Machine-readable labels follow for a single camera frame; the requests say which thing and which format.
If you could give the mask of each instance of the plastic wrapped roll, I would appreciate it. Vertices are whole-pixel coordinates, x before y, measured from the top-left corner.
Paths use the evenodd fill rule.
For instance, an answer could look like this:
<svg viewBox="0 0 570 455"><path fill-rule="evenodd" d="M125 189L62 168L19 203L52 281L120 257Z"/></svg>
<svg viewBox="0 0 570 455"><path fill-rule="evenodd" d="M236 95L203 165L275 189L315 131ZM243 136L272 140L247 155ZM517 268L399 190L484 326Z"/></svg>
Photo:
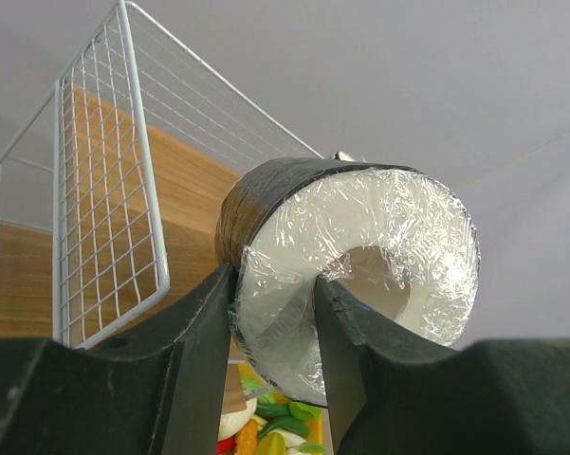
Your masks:
<svg viewBox="0 0 570 455"><path fill-rule="evenodd" d="M326 405L312 288L324 275L414 333L461 335L478 282L474 225L410 168L277 158L222 205L218 260L239 267L231 328L249 363L292 399Z"/></svg>

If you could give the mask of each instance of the roll hole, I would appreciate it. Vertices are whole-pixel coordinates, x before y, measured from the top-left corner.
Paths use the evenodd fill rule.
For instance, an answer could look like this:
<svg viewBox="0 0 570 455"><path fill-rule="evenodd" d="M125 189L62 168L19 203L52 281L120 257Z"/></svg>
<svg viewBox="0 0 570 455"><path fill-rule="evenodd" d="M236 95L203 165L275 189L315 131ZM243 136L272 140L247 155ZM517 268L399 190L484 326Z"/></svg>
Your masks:
<svg viewBox="0 0 570 455"><path fill-rule="evenodd" d="M409 301L411 286L399 282L379 246L358 246L340 258L350 273L338 282L354 297L388 319L396 320Z"/></svg>

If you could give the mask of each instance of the ceiling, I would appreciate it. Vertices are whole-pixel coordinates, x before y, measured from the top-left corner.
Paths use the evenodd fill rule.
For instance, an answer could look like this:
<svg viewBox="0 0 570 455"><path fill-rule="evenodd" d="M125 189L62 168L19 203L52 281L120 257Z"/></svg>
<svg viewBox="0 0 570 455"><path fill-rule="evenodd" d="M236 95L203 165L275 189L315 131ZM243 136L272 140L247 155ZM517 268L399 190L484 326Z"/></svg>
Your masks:
<svg viewBox="0 0 570 455"><path fill-rule="evenodd" d="M323 155L456 191L483 251L461 344L570 335L570 1L139 3ZM111 6L0 0L0 150ZM50 122L14 153L50 166ZM50 175L5 181L3 216L49 227Z"/></svg>

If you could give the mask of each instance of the wooden surface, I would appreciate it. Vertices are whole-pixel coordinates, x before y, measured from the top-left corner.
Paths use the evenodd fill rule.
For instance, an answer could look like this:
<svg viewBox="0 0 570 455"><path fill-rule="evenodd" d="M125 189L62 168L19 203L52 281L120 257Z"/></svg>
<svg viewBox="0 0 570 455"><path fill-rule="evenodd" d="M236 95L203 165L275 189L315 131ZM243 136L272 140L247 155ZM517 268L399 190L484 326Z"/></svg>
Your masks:
<svg viewBox="0 0 570 455"><path fill-rule="evenodd" d="M117 307L123 314L151 295L156 281L149 266L127 282L133 269L151 264L153 257L143 214L145 195L136 190L145 178L137 131L130 128L130 117L111 104L84 98L80 90L74 93L69 109L76 121L65 129L64 141L67 198L75 207L67 216L66 239L72 251L70 293L77 294L71 311L74 317L85 313L84 327L72 327L71 341L77 344L83 330L90 337L100 321L102 326L113 321ZM146 316L183 297L214 270L215 222L221 201L238 178L154 127L148 134L171 290ZM50 267L49 235L0 227L0 336L51 334Z"/></svg>

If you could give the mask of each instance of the red pepper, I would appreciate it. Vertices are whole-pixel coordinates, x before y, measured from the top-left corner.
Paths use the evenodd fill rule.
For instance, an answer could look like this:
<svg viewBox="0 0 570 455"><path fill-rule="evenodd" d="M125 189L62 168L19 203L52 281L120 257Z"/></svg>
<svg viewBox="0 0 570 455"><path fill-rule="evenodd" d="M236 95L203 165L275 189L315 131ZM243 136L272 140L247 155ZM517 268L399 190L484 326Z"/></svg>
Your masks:
<svg viewBox="0 0 570 455"><path fill-rule="evenodd" d="M229 450L232 450L236 447L236 437L232 436L231 438L224 439L223 441L219 441L217 443L217 455L220 453L226 453Z"/></svg>

